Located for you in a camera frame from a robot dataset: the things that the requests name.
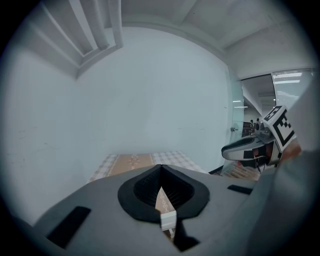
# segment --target black rectangular slot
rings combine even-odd
[[[65,249],[90,212],[91,210],[88,208],[77,206],[60,222],[47,238],[57,246]]]

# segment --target glass door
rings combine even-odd
[[[236,76],[236,74],[229,68],[230,77],[230,88],[231,88],[231,101],[232,104],[232,121],[230,127],[230,141],[229,143],[235,142],[242,137],[244,127],[244,93],[242,90],[242,82]],[[227,172],[230,167],[234,164],[234,161],[225,160],[221,174]]]

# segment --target white wall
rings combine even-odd
[[[308,39],[293,22],[261,30],[226,48],[227,61],[241,78],[317,66]]]
[[[254,84],[246,84],[245,81],[243,81],[242,91],[245,101],[259,114],[262,114],[262,104],[258,95],[257,87]]]
[[[207,171],[223,161],[228,67],[175,35],[123,32],[125,47],[78,81],[22,46],[2,60],[1,189],[31,225],[107,154],[182,150]]]
[[[253,120],[255,123],[257,121],[257,118],[261,119],[261,115],[252,107],[248,107],[244,110],[244,122],[249,122],[250,120]]]
[[[1,189],[10,211],[32,225],[87,182],[75,147],[76,84],[24,47],[10,54],[0,81]]]
[[[85,171],[94,172],[111,153],[175,150],[207,171],[219,167],[228,130],[228,67],[166,32],[124,27],[123,37],[124,48],[77,81]]]

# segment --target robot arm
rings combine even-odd
[[[277,165],[285,148],[296,137],[289,123],[285,106],[276,106],[254,127],[255,133],[243,137],[221,149],[223,158],[241,161],[243,166],[258,168],[261,165]],[[272,149],[267,154],[267,147]]]

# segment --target patterned tablecloth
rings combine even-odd
[[[98,170],[95,171],[89,182],[157,164],[174,165],[196,172],[207,173],[182,151],[150,154],[109,154],[99,166]],[[162,188],[159,190],[155,208],[160,211],[161,214],[175,211]]]

